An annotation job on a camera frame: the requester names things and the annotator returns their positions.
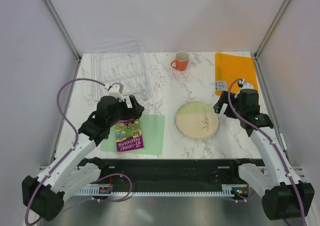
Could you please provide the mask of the cream green plate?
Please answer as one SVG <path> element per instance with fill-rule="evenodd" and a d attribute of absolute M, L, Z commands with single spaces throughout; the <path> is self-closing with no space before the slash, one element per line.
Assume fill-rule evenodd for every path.
<path fill-rule="evenodd" d="M 217 131 L 219 118 L 209 105 L 202 102 L 189 102 L 178 109 L 175 125 L 184 136 L 194 140 L 204 140 Z"/>

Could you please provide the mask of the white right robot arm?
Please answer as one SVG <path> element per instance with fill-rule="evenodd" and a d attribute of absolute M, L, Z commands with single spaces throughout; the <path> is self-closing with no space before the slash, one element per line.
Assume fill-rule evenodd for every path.
<path fill-rule="evenodd" d="M 315 190 L 303 182 L 278 144 L 274 125 L 268 114 L 260 112 L 259 94 L 255 89 L 242 89 L 237 94 L 223 91 L 214 105 L 215 113 L 239 119 L 240 126 L 257 147 L 267 175 L 253 163 L 232 167 L 229 177 L 235 183 L 246 181 L 260 196 L 262 208 L 271 221 L 300 218 L 305 226 Z"/>

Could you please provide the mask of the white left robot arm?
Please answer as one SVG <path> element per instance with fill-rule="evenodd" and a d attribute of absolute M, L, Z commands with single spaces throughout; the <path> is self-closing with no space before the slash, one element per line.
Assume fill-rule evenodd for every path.
<path fill-rule="evenodd" d="M 71 145 L 37 176 L 26 176 L 21 184 L 22 202 L 29 211 L 39 215 L 40 219 L 53 220 L 62 210 L 65 202 L 87 184 L 98 181 L 106 182 L 110 171 L 97 157 L 89 160 L 85 167 L 75 173 L 74 168 L 107 139 L 110 129 L 119 120 L 139 119 L 145 108 L 135 96 L 129 96 L 132 107 L 125 100 L 113 96 L 104 96 L 88 119 L 76 131 Z"/>

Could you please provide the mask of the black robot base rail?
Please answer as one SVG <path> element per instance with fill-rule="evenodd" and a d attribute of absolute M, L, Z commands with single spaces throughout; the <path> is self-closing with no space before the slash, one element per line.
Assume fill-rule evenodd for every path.
<path fill-rule="evenodd" d="M 100 177 L 111 174 L 117 192 L 218 191 L 222 185 L 244 185 L 238 167 L 261 159 L 104 159 Z"/>

